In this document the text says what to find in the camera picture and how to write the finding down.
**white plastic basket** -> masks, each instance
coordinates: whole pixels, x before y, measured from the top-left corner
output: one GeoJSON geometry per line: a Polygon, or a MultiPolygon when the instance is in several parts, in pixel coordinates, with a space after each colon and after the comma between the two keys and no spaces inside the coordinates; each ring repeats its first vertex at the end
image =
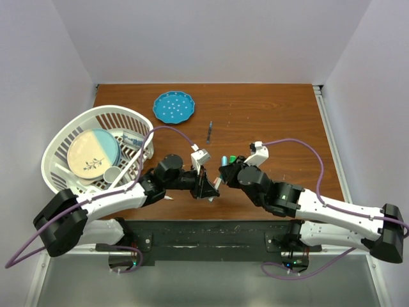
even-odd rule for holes
{"type": "MultiPolygon", "coordinates": [[[[74,194],[112,189],[121,179],[122,182],[129,182],[135,178],[139,169],[136,160],[139,161],[141,150],[137,151],[123,142],[123,131],[134,131],[145,136],[152,128],[153,125],[147,118],[125,107],[101,106],[83,112],[62,128],[45,150],[41,163],[43,179],[54,193],[70,188],[74,194]],[[74,138],[85,130],[98,128],[108,130],[120,142],[122,157],[119,167],[122,172],[111,186],[103,179],[83,185],[70,171],[66,161],[67,150],[74,138]]],[[[144,146],[144,162],[152,158],[152,138],[153,133],[144,146]]]]}

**pen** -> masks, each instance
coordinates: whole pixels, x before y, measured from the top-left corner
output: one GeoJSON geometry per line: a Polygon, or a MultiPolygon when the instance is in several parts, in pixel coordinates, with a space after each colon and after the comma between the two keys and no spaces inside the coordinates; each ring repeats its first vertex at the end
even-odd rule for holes
{"type": "Polygon", "coordinates": [[[210,121],[209,131],[207,132],[207,140],[206,140],[207,144],[210,144],[210,134],[212,133],[212,126],[213,126],[213,123],[212,121],[210,121]]]}

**blue patterned dish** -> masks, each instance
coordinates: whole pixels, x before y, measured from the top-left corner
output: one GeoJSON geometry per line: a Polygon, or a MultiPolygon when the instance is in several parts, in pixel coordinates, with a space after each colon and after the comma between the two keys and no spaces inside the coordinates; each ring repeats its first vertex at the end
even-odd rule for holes
{"type": "Polygon", "coordinates": [[[169,91],[155,100],[153,112],[164,123],[181,123],[194,113],[194,101],[182,91],[169,91]]]}

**wooden tabletop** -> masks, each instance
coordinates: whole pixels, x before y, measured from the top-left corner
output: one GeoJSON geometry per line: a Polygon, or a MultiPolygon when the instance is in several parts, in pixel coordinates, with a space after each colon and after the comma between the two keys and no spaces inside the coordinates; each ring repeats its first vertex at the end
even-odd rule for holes
{"type": "MultiPolygon", "coordinates": [[[[310,84],[101,84],[95,105],[116,104],[133,109],[147,117],[154,127],[163,125],[155,118],[155,99],[167,91],[184,91],[192,96],[195,112],[177,129],[188,135],[211,155],[205,164],[209,178],[219,175],[223,155],[249,156],[249,144],[297,138],[313,146],[321,155],[325,175],[322,195],[342,200],[334,162],[330,153],[313,87],[310,84]],[[213,130],[210,144],[206,138],[210,121],[213,130]]],[[[167,154],[180,155],[185,169],[190,168],[192,149],[181,136],[170,130],[159,130],[153,138],[155,154],[145,163],[154,167],[167,154]]],[[[261,169],[272,180],[300,184],[315,189],[320,165],[302,145],[282,143],[269,148],[270,158],[261,169]]],[[[225,185],[213,202],[194,200],[188,191],[168,191],[174,198],[150,206],[126,210],[109,216],[125,219],[278,219],[255,207],[246,195],[225,185]]]]}

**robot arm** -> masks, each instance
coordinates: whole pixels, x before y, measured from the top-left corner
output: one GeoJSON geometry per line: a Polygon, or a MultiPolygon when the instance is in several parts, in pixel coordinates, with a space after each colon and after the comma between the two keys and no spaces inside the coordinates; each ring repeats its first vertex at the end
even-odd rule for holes
{"type": "Polygon", "coordinates": [[[133,241],[123,219],[99,221],[101,217],[126,209],[136,209],[164,198],[167,189],[189,190],[193,198],[219,196],[207,178],[203,164],[210,158],[206,150],[191,154],[191,170],[182,169],[178,155],[167,155],[154,169],[149,169],[138,180],[99,193],[76,196],[71,190],[62,190],[36,216],[37,230],[60,212],[83,201],[87,203],[52,223],[41,235],[50,256],[60,256],[81,244],[128,245],[133,241]]]}
{"type": "Polygon", "coordinates": [[[322,204],[316,193],[308,189],[270,180],[258,168],[268,158],[267,148],[261,142],[251,144],[250,148],[250,157],[239,156],[235,162],[220,167],[219,171],[229,187],[241,189],[255,206],[263,207],[275,216],[296,219],[286,236],[275,238],[276,244],[295,251],[321,244],[347,246],[369,251],[387,262],[403,261],[403,228],[378,219],[390,217],[402,221],[396,206],[363,207],[326,197],[322,197],[325,202],[322,204]]]}

